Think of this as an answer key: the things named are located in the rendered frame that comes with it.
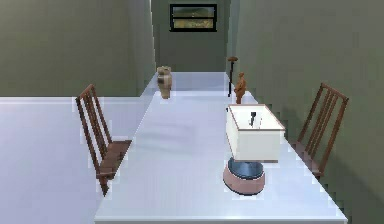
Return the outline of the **beige ceramic vase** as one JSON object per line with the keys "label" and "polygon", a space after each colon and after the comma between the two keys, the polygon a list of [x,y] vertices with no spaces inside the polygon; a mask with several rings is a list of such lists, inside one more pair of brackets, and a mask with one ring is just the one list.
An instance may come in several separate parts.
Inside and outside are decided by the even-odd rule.
{"label": "beige ceramic vase", "polygon": [[163,99],[169,99],[172,87],[171,68],[168,66],[161,66],[157,68],[157,84]]}

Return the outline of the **orange brown figurine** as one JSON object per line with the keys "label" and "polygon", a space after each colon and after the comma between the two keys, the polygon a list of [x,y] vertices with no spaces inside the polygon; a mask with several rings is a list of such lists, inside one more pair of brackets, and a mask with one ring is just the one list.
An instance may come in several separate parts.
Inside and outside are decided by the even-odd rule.
{"label": "orange brown figurine", "polygon": [[236,103],[240,104],[242,102],[242,97],[246,92],[246,80],[243,72],[239,73],[239,79],[235,86],[234,92],[236,94]]}

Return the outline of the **black floor lamp brown top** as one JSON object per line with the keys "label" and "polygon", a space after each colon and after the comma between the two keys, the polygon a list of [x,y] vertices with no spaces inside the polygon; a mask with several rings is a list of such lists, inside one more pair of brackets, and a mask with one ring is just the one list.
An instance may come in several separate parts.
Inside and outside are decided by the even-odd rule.
{"label": "black floor lamp brown top", "polygon": [[230,63],[229,83],[228,83],[228,97],[231,97],[234,64],[235,64],[236,61],[238,61],[238,58],[236,56],[231,56],[231,57],[229,57],[227,59],[227,61]]}

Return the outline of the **brown wooden slatted chair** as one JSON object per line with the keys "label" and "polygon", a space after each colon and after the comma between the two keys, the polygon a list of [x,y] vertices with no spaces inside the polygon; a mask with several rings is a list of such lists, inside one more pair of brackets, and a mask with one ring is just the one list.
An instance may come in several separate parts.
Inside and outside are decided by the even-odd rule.
{"label": "brown wooden slatted chair", "polygon": [[[322,94],[325,94],[325,96],[321,103],[316,122],[309,136],[308,142],[303,143],[304,137],[309,130],[310,122],[313,120]],[[332,127],[330,138],[321,160],[316,162],[315,156],[318,152],[321,140],[325,134],[326,128],[338,101],[341,101],[341,105],[338,110],[335,123]],[[290,143],[299,158],[304,162],[316,179],[320,179],[324,176],[325,168],[339,132],[348,102],[349,98],[347,96],[328,84],[321,83],[298,139]]]}
{"label": "brown wooden slatted chair", "polygon": [[84,136],[88,145],[103,196],[109,190],[132,141],[113,141],[93,84],[88,85],[75,99]]}

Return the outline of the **black framed wall picture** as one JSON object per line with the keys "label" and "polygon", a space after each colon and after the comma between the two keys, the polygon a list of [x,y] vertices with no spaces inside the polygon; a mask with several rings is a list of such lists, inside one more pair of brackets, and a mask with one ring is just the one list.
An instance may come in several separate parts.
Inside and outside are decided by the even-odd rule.
{"label": "black framed wall picture", "polygon": [[216,32],[216,4],[180,4],[169,5],[171,32]]}

